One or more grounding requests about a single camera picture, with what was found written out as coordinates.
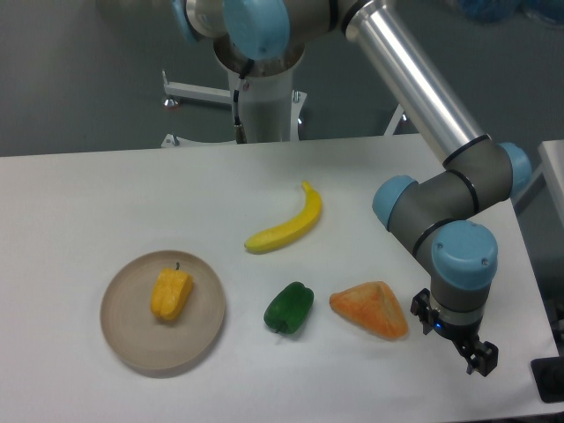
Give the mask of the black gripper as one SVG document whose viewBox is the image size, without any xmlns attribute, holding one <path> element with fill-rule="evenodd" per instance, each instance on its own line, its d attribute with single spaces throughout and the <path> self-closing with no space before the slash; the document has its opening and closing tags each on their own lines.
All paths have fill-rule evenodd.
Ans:
<svg viewBox="0 0 564 423">
<path fill-rule="evenodd" d="M 431 301 L 430 291 L 424 288 L 412 298 L 410 312 L 419 319 L 424 335 L 436 331 L 441 337 L 452 341 L 467 362 L 468 375 L 477 372 L 488 376 L 497 367 L 498 347 L 479 339 L 484 306 L 467 312 L 454 311 L 437 301 Z"/>
</svg>

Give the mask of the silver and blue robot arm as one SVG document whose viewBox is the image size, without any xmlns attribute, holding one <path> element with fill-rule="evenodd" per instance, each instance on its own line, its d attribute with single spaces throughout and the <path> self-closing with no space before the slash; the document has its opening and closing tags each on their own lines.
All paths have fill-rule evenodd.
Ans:
<svg viewBox="0 0 564 423">
<path fill-rule="evenodd" d="M 472 217 L 519 193 L 531 164 L 475 123 L 419 49 L 389 1 L 174 1 L 184 38 L 210 39 L 229 75 L 239 144 L 288 141 L 291 77 L 305 45 L 332 31 L 357 44 L 443 165 L 426 182 L 396 176 L 375 193 L 375 215 L 429 273 L 412 300 L 424 331 L 450 340 L 470 372 L 488 375 L 497 347 L 479 339 L 497 242 Z"/>
</svg>

